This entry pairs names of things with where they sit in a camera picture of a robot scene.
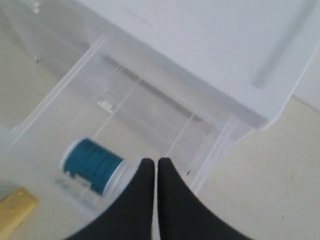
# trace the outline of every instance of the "white floor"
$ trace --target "white floor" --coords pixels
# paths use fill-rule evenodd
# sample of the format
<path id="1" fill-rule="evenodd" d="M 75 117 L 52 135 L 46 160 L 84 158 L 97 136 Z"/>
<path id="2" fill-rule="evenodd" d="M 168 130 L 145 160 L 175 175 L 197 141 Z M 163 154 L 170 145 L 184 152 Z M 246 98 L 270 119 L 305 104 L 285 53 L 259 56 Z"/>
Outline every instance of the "white floor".
<path id="1" fill-rule="evenodd" d="M 13 33 L 2 22 L 0 79 L 8 87 L 0 89 L 0 111 L 14 114 L 13 118 L 19 121 L 57 80 L 28 58 L 19 41 L 12 42 L 8 34 Z M 34 96 L 25 100 L 23 91 L 15 91 L 16 84 L 38 87 Z M 13 113 L 6 108 L 7 104 L 1 104 L 8 99 L 15 107 Z M 59 239 L 84 224 L 85 220 L 70 218 L 62 211 L 64 203 L 54 197 L 55 193 L 27 165 L 23 162 L 13 165 L 9 157 L 2 156 L 0 197 L 14 185 L 23 185 L 40 199 L 33 214 L 11 239 Z M 252 133 L 214 165 L 199 198 L 219 217 L 253 239 L 317 240 L 319 159 L 320 114 L 291 99 L 273 126 Z"/>

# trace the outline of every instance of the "floor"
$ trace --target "floor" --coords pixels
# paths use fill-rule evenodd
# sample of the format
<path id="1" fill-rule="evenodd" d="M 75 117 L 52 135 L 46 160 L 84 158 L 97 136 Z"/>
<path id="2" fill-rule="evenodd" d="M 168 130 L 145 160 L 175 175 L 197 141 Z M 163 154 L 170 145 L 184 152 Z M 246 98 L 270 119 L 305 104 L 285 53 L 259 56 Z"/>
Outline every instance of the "floor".
<path id="1" fill-rule="evenodd" d="M 25 84 L 26 88 L 29 84 L 38 86 L 32 98 L 24 101 L 24 107 L 14 111 L 14 119 L 21 121 L 29 114 L 26 109 L 35 107 L 57 80 L 26 55 L 18 40 L 10 40 L 8 35 L 11 34 L 14 32 L 2 22 L 0 73 L 1 81 L 5 81 L 8 88 L 0 89 L 0 112 L 8 111 L 7 104 L 1 104 L 8 99 L 13 106 L 25 99 L 23 91 L 15 91 L 16 84 Z M 27 75 L 20 74 L 17 68 L 24 69 Z M 16 124 L 5 119 L 1 121 L 9 126 Z M 292 98 L 274 125 L 250 134 L 213 166 L 199 199 L 224 221 L 253 239 L 319 239 L 319 145 L 320 114 Z M 1 156 L 1 164 L 5 166 L 0 167 L 2 193 L 14 188 L 4 184 L 14 179 L 40 198 L 39 206 L 13 234 L 12 240 L 63 238 L 84 223 L 81 217 L 70 218 L 63 212 L 65 203 L 55 200 L 55 193 L 28 165 L 23 162 L 13 165 L 9 156 Z M 61 217 L 69 224 L 59 221 Z"/>

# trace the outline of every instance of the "spool of thread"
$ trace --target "spool of thread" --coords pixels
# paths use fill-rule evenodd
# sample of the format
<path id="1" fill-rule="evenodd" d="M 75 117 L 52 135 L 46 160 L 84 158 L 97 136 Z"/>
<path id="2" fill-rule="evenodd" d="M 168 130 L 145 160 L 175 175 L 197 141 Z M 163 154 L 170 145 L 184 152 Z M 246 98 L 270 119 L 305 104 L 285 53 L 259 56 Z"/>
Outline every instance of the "spool of thread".
<path id="1" fill-rule="evenodd" d="M 103 195 L 108 181 L 124 160 L 90 139 L 74 143 L 63 159 L 61 168 L 70 177 L 81 177 L 90 188 Z"/>

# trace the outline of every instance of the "yellow object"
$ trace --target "yellow object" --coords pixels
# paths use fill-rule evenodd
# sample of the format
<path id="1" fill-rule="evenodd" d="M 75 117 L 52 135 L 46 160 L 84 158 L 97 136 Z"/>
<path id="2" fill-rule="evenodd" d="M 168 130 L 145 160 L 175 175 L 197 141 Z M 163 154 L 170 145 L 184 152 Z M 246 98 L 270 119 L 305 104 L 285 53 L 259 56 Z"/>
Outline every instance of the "yellow object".
<path id="1" fill-rule="evenodd" d="M 7 240 L 38 200 L 22 187 L 0 201 L 0 240 Z"/>

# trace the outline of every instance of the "teal thread spool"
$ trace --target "teal thread spool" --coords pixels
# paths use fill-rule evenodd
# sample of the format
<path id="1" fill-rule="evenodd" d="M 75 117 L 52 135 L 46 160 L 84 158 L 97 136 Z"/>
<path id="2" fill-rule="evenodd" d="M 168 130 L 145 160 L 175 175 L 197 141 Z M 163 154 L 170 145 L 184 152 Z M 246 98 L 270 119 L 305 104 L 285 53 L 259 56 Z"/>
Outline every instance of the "teal thread spool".
<path id="1" fill-rule="evenodd" d="M 77 142 L 62 162 L 62 170 L 70 177 L 79 176 L 90 183 L 90 188 L 99 195 L 123 159 L 90 139 Z"/>

